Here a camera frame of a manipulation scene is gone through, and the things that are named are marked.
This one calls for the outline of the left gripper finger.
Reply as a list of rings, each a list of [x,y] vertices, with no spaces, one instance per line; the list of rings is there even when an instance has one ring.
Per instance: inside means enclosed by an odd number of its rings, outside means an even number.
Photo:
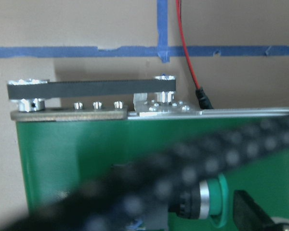
[[[239,231],[273,231],[275,223],[244,190],[235,190],[233,222]]]

